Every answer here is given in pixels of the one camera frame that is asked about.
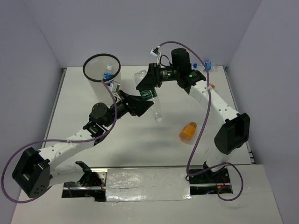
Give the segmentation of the green label clear bottle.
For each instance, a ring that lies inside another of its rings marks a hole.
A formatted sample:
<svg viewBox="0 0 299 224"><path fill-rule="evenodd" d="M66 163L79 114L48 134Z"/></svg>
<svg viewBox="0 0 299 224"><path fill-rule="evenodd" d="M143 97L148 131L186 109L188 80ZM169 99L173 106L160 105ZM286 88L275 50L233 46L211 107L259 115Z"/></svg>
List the green label clear bottle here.
<svg viewBox="0 0 299 224"><path fill-rule="evenodd" d="M134 74L136 86L143 80L146 74L147 74L146 70L141 70ZM151 114L154 117L154 120L157 123L161 122L163 120L161 114L161 105L156 90L155 89L139 90L139 93L143 100L152 101L154 103L149 109L149 111L151 112Z"/></svg>

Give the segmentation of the blue label water bottle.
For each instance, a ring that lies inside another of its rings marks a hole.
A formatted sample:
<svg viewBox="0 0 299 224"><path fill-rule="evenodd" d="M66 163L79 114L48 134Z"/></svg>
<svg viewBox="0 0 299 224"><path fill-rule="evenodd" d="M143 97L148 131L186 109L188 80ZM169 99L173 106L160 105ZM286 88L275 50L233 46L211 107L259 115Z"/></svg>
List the blue label water bottle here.
<svg viewBox="0 0 299 224"><path fill-rule="evenodd" d="M107 65L107 68L105 72L103 73L103 80L107 81L108 79L112 78L114 76L113 73L113 66L112 65Z"/></svg>

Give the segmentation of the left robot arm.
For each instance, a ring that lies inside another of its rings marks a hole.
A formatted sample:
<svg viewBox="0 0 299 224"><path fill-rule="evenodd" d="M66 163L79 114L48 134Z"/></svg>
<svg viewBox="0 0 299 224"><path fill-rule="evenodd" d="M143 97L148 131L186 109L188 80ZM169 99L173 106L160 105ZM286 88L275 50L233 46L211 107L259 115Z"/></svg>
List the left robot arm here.
<svg viewBox="0 0 299 224"><path fill-rule="evenodd" d="M88 185L95 173L84 162L77 161L69 166L62 166L62 163L102 142L116 120L126 113L140 117L154 104L122 90L118 95L120 100L111 106L96 103L87 124L70 138L56 140L54 145L39 150L29 147L22 153L12 178L29 198L38 198L47 188L62 182L75 181L81 186Z"/></svg>

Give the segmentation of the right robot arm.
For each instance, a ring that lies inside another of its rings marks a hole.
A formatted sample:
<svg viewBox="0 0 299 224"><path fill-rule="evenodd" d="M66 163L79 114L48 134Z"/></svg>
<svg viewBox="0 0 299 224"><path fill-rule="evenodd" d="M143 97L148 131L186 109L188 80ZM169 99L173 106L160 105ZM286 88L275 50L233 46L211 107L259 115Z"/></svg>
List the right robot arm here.
<svg viewBox="0 0 299 224"><path fill-rule="evenodd" d="M210 87L207 76L192 69L189 53L185 49L174 49L171 59L171 65L164 68L150 63L146 75L138 80L136 89L143 92L159 88L163 82L176 81L187 94L207 107L208 115L215 120L219 130L214 137L213 152L204 162L203 177L207 182L214 182L230 154L248 141L249 115L233 109Z"/></svg>

